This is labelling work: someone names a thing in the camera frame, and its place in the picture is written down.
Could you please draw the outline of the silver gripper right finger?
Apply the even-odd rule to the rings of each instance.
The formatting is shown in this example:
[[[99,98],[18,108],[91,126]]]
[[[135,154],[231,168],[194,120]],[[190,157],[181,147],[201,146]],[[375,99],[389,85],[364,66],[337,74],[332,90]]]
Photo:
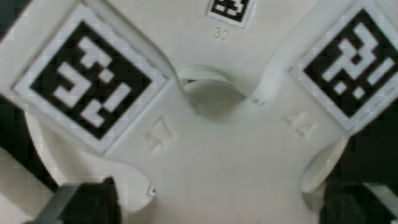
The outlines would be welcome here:
[[[398,224],[398,184],[329,181],[318,224]]]

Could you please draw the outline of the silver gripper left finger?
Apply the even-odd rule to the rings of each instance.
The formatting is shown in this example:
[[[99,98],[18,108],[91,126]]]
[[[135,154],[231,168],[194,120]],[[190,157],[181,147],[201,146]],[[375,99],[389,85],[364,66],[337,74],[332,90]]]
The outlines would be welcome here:
[[[114,178],[62,185],[37,217],[23,224],[122,224]]]

